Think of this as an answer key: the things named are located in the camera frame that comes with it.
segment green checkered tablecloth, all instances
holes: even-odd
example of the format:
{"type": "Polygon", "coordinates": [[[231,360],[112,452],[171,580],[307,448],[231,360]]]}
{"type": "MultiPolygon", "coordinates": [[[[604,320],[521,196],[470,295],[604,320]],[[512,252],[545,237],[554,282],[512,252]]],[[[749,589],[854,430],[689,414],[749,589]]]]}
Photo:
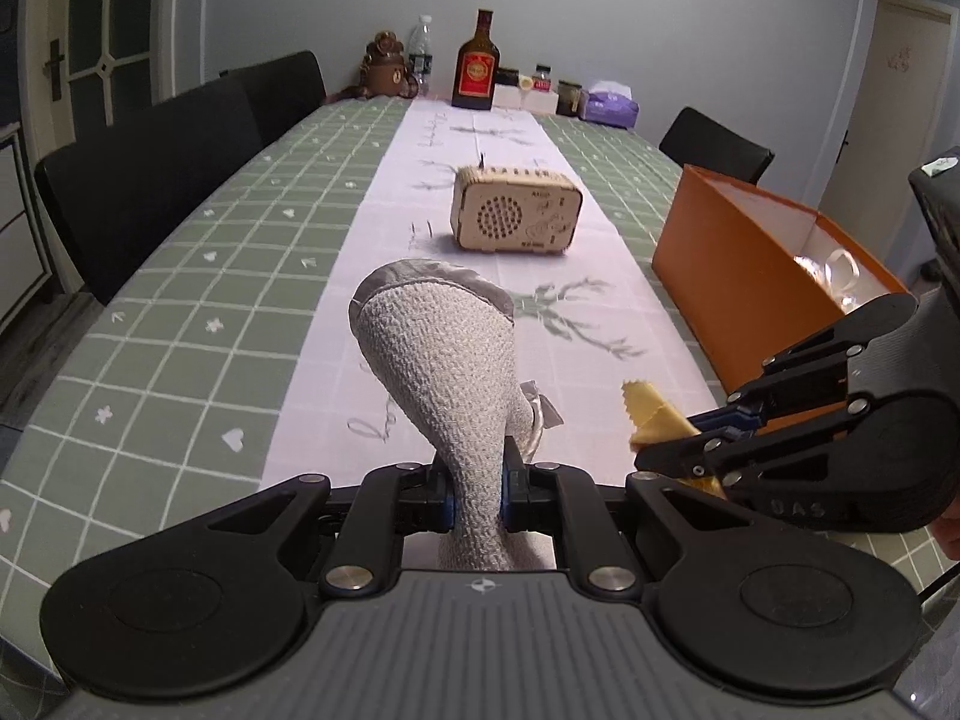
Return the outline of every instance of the green checkered tablecloth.
{"type": "MultiPolygon", "coordinates": [[[[0,481],[0,637],[19,651],[8,649],[0,688],[21,712],[62,693],[20,654],[53,668],[37,613],[59,574],[257,489],[314,309],[408,104],[325,106],[254,157],[152,255],[61,370],[0,481]]],[[[680,169],[632,133],[538,121],[723,402],[650,268],[680,169]]],[[[918,587],[946,565],[924,531],[845,541],[918,587]]]]}

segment human hand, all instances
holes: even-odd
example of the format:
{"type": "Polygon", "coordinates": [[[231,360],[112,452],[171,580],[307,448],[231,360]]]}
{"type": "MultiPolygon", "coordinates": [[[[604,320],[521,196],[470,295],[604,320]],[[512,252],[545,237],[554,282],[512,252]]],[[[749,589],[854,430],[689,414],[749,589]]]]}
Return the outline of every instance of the human hand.
{"type": "Polygon", "coordinates": [[[951,560],[960,560],[960,494],[930,523],[930,533],[937,539],[944,555],[951,560]]]}

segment gray wall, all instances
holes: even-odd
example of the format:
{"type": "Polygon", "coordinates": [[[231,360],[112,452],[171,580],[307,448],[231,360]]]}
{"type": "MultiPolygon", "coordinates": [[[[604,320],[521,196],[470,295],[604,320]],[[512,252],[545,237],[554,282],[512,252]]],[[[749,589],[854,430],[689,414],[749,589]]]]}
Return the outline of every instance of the gray wall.
{"type": "MultiPolygon", "coordinates": [[[[861,0],[206,0],[205,78],[307,47],[338,89],[376,30],[405,40],[416,15],[430,13],[434,84],[446,93],[477,7],[489,7],[504,64],[630,84],[637,131],[655,143],[694,105],[776,151],[763,186],[816,204],[862,71],[851,42],[864,23],[869,37],[874,2],[858,23],[861,0]]],[[[192,23],[197,7],[181,6],[192,23]]]]}
{"type": "MultiPolygon", "coordinates": [[[[960,0],[933,0],[960,7],[960,0]]],[[[960,143],[960,40],[956,41],[952,67],[950,68],[944,107],[928,156],[944,151],[960,143]]],[[[933,259],[933,239],[923,223],[920,209],[911,206],[887,257],[887,266],[901,279],[910,284],[916,278],[918,268],[933,259]]]]}

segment door frame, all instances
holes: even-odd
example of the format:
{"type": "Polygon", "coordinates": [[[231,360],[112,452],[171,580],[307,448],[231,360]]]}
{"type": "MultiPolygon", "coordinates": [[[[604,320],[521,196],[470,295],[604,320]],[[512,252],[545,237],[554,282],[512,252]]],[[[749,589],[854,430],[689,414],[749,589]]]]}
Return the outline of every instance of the door frame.
{"type": "Polygon", "coordinates": [[[853,103],[860,91],[860,79],[867,64],[867,51],[874,34],[874,15],[877,13],[877,0],[857,0],[853,17],[853,34],[850,48],[840,76],[829,118],[827,129],[820,143],[810,174],[800,194],[800,201],[810,208],[818,208],[823,198],[827,182],[833,174],[837,152],[843,143],[844,132],[850,123],[853,103]]]}
{"type": "MultiPolygon", "coordinates": [[[[47,39],[47,8],[50,0],[20,0],[17,23],[17,76],[20,90],[21,132],[30,161],[30,180],[34,181],[37,162],[54,151],[56,138],[54,122],[47,104],[50,82],[42,71],[49,58],[47,39]]],[[[173,95],[173,45],[175,0],[152,0],[150,29],[151,54],[155,57],[151,68],[152,99],[154,103],[173,95]]],[[[46,208],[40,204],[40,215],[47,233],[56,274],[67,293],[83,287],[75,266],[56,234],[46,208]]]]}

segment tissue box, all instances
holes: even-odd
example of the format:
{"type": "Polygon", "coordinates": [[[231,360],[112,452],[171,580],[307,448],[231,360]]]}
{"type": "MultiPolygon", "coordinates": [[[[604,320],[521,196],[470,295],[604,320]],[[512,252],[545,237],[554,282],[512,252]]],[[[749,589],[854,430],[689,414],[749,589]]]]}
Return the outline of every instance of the tissue box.
{"type": "Polygon", "coordinates": [[[833,221],[785,197],[687,166],[653,268],[730,392],[761,362],[843,317],[794,261],[822,263],[843,248],[860,276],[857,303],[906,288],[833,221]]]}
{"type": "Polygon", "coordinates": [[[585,122],[632,129],[637,123],[640,105],[613,92],[584,92],[577,115],[585,122]]]}

